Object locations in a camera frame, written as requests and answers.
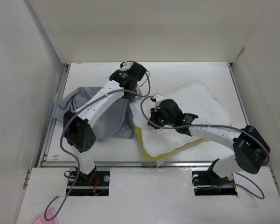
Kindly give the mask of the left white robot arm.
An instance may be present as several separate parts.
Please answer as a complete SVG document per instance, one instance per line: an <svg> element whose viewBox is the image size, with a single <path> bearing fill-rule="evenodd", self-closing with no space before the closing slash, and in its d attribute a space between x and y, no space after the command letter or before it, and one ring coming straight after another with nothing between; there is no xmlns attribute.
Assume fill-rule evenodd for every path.
<svg viewBox="0 0 280 224"><path fill-rule="evenodd" d="M131 99L137 93L138 82L149 77L149 71L135 61L125 61L109 76L106 84L83 106L74 112L67 111L63 116L63 139L74 149L72 155L76 161L76 171L79 180L90 185L95 181L96 166L91 158L82 158L95 144L96 135L93 127L103 113L118 99Z"/></svg>

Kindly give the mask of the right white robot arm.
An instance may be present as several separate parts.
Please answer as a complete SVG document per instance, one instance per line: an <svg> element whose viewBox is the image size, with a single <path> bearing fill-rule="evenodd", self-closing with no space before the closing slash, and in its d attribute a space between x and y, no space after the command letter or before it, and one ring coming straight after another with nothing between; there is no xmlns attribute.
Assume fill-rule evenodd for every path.
<svg viewBox="0 0 280 224"><path fill-rule="evenodd" d="M202 185L218 185L228 175L241 171L255 175L269 162L270 147L255 127L211 124L196 114L183 113L172 99L154 95L151 100L154 107L147 121L154 129L172 129L179 134L216 142L233 152L224 159L215 159L206 171L193 175Z"/></svg>

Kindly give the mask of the white pillow yellow edge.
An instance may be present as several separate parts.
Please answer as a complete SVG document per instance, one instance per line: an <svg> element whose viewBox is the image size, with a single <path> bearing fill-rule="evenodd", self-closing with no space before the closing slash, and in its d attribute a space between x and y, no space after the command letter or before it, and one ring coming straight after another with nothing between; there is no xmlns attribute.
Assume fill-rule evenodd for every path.
<svg viewBox="0 0 280 224"><path fill-rule="evenodd" d="M208 86L201 81L192 81L163 95L173 99L183 113L192 113L204 119L204 123L232 125L229 113L219 103ZM157 129L148 125L141 109L141 99L130 103L135 133L139 139L144 156L150 160L163 160L174 152L193 146L202 139L179 134L175 130Z"/></svg>

